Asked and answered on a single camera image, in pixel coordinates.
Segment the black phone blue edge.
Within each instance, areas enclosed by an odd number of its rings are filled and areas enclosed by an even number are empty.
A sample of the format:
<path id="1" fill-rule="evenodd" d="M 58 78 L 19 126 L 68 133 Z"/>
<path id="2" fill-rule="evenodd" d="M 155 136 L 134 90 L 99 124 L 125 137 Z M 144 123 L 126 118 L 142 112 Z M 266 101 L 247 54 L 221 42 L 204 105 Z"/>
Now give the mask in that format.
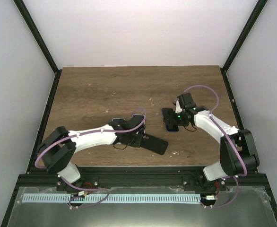
<path id="1" fill-rule="evenodd" d="M 163 122 L 167 132 L 178 132 L 177 116 L 172 108 L 162 108 Z"/>

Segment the black phone case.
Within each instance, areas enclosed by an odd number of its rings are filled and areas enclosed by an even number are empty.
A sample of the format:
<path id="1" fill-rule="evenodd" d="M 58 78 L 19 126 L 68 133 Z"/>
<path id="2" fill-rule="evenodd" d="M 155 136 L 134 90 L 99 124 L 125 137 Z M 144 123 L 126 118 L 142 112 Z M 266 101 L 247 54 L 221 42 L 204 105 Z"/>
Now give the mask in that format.
<path id="1" fill-rule="evenodd" d="M 168 144 L 163 139 L 144 134 L 140 142 L 140 147 L 162 156 L 165 154 Z"/>

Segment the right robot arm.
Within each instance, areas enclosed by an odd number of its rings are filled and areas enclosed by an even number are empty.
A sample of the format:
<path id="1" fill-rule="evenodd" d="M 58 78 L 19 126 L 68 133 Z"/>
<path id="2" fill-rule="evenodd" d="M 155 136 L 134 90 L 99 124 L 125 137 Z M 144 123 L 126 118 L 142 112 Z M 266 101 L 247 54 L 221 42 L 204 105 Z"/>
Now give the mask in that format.
<path id="1" fill-rule="evenodd" d="M 190 93 L 179 95 L 175 108 L 162 108 L 163 122 L 168 132 L 178 132 L 179 127 L 200 128 L 220 145 L 220 160 L 203 169 L 197 178 L 198 187 L 204 191 L 214 185 L 214 180 L 233 176 L 246 176 L 260 165 L 252 133 L 248 129 L 230 126 L 212 114 L 203 105 L 197 106 Z"/>

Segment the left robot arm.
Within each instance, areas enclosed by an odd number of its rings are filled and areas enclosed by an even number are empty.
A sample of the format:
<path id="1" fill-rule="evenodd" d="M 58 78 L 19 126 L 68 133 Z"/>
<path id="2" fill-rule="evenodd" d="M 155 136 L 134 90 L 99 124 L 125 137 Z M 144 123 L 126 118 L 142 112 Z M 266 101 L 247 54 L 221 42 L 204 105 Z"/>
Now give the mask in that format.
<path id="1" fill-rule="evenodd" d="M 79 191 L 84 179 L 78 167 L 71 162 L 73 155 L 101 145 L 133 145 L 144 132 L 145 119 L 144 115 L 134 114 L 128 121 L 115 118 L 104 126 L 83 131 L 58 127 L 39 145 L 35 167 L 59 175 L 69 188 Z"/>

